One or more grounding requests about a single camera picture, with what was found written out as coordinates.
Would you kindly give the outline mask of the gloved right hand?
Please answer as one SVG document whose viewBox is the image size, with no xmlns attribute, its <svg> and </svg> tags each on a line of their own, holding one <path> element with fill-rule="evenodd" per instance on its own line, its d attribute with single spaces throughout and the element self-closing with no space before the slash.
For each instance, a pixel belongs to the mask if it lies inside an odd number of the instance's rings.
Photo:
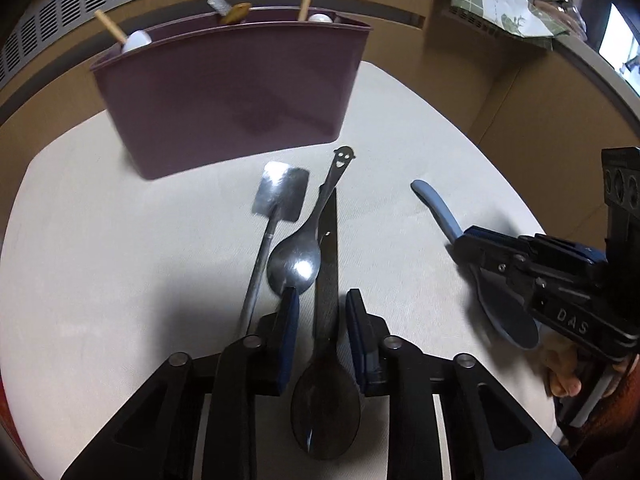
<svg viewBox="0 0 640 480">
<path fill-rule="evenodd" d="M 577 377 L 578 347 L 555 332 L 541 338 L 540 362 L 547 370 L 547 386 L 552 396 L 574 398 L 582 390 Z"/>
</svg>

